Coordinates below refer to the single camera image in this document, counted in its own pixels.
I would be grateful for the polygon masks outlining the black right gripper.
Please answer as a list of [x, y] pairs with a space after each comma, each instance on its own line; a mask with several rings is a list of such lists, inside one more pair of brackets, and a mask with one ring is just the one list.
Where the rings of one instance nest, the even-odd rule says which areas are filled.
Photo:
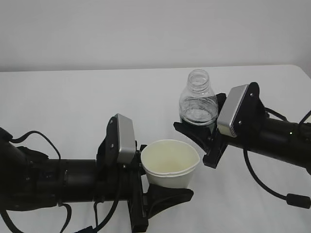
[[[206, 153], [203, 157], [204, 165], [216, 168], [228, 144], [240, 140], [238, 145], [243, 147], [246, 144], [245, 138], [258, 131], [256, 125], [265, 117], [265, 109], [259, 98], [259, 84], [251, 82], [248, 85], [249, 87], [234, 121], [234, 130], [237, 137], [222, 135], [217, 127], [217, 120], [215, 120], [213, 133], [209, 127], [196, 126], [186, 122], [173, 123], [176, 131], [191, 139]], [[219, 93], [216, 98], [218, 113], [220, 113], [226, 101], [226, 93]]]

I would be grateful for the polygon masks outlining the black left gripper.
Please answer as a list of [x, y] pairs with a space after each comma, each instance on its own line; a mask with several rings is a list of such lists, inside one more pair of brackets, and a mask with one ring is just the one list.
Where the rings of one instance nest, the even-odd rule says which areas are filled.
[[141, 154], [147, 147], [141, 144], [137, 148], [131, 164], [119, 164], [117, 119], [111, 117], [106, 127], [106, 136], [100, 144], [96, 155], [96, 180], [99, 182], [100, 194], [96, 203], [112, 201], [113, 204], [101, 222], [96, 222], [99, 232], [112, 218], [120, 201], [127, 202], [131, 231], [144, 232], [148, 219], [182, 203], [191, 201], [194, 192], [187, 188], [167, 188], [150, 184], [146, 193], [142, 190], [141, 177], [144, 174]]

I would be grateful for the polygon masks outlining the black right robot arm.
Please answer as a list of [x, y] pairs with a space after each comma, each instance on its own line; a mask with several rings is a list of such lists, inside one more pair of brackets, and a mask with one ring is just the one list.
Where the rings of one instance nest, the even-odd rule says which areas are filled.
[[216, 168], [227, 146], [265, 155], [311, 170], [311, 125], [273, 119], [259, 98], [256, 82], [217, 94], [219, 116], [213, 130], [186, 122], [174, 128], [204, 152], [204, 165]]

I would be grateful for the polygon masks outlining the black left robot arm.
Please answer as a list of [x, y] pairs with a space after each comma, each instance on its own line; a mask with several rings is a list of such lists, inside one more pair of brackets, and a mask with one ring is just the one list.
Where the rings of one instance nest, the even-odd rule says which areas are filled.
[[131, 231], [147, 230], [148, 220], [156, 214], [191, 200], [193, 191], [151, 184], [143, 191], [145, 174], [131, 119], [116, 114], [110, 118], [106, 135], [95, 159], [50, 159], [46, 154], [21, 145], [29, 133], [14, 138], [0, 131], [0, 214], [11, 232], [18, 228], [9, 211], [32, 211], [63, 206], [66, 223], [72, 215], [71, 204], [92, 202], [94, 206], [112, 202], [103, 221], [85, 233], [99, 232], [112, 218], [120, 201], [127, 202]]

